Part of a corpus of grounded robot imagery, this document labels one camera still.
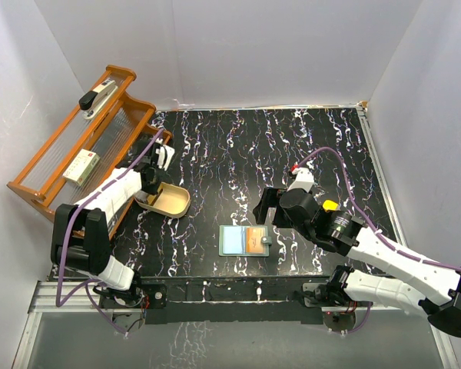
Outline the tan oval wooden tray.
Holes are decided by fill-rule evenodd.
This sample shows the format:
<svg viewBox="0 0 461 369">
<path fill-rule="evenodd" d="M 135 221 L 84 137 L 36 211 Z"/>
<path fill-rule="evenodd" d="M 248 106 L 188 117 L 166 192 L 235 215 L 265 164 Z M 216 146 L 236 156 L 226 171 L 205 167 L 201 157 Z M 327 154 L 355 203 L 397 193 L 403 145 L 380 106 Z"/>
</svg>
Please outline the tan oval wooden tray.
<svg viewBox="0 0 461 369">
<path fill-rule="evenodd" d="M 161 182 L 157 194 L 159 197 L 153 206 L 144 205 L 136 200 L 140 195 L 147 195 L 143 191 L 139 191 L 134 196 L 134 199 L 143 209 L 162 214 L 169 218 L 181 218 L 186 215 L 190 206 L 191 196 L 185 188 Z"/>
</svg>

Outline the mint green card holder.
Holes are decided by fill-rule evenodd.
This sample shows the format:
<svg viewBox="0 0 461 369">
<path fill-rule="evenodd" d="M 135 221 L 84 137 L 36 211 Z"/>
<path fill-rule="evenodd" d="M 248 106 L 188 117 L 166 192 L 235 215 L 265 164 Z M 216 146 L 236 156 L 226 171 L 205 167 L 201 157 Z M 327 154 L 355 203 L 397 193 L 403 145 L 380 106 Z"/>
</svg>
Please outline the mint green card holder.
<svg viewBox="0 0 461 369">
<path fill-rule="evenodd" d="M 266 226 L 221 225 L 219 255 L 221 257 L 268 257 L 271 236 Z"/>
</svg>

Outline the orange wooden shelf rack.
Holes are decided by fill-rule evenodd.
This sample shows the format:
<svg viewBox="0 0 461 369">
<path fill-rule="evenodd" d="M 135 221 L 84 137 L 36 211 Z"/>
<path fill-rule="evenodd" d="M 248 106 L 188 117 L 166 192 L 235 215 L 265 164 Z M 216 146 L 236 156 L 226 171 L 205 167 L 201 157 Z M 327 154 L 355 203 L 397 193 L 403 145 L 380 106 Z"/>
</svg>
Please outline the orange wooden shelf rack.
<svg viewBox="0 0 461 369">
<path fill-rule="evenodd" d="M 108 65 L 91 87 L 89 109 L 76 105 L 7 186 L 49 221 L 106 180 L 142 135 L 155 135 L 156 108 L 128 94 L 134 71 Z"/>
</svg>

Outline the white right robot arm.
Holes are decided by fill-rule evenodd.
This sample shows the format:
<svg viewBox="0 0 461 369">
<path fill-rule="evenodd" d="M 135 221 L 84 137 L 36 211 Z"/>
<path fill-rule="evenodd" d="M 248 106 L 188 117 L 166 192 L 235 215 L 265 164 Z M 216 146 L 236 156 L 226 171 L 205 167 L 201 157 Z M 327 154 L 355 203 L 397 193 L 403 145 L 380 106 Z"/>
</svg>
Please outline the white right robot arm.
<svg viewBox="0 0 461 369">
<path fill-rule="evenodd" d="M 303 289 L 300 296 L 313 305 L 370 302 L 426 317 L 436 329 L 461 338 L 461 267 L 455 271 L 382 238 L 365 221 L 333 202 L 318 204 L 301 189 L 265 188 L 253 209 L 263 224 L 269 209 L 272 224 L 291 228 L 306 240 L 331 253 L 369 264 L 383 275 L 337 266 L 326 284 Z"/>
</svg>

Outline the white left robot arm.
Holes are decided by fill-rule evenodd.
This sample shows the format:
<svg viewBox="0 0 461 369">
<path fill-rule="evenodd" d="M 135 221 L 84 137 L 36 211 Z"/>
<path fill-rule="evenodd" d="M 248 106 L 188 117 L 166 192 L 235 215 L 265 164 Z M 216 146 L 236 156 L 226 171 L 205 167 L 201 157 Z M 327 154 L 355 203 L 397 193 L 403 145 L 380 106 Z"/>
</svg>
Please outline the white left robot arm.
<svg viewBox="0 0 461 369">
<path fill-rule="evenodd" d="M 162 132 L 159 130 L 133 161 L 120 161 L 92 193 L 74 204 L 61 204 L 55 211 L 51 261 L 58 266 L 57 307 L 69 298 L 61 296 L 67 269 L 103 285 L 106 291 L 95 292 L 106 298 L 128 307 L 141 302 L 144 289 L 137 273 L 111 253 L 109 224 L 128 200 L 158 193 L 160 174 L 171 160 Z"/>
</svg>

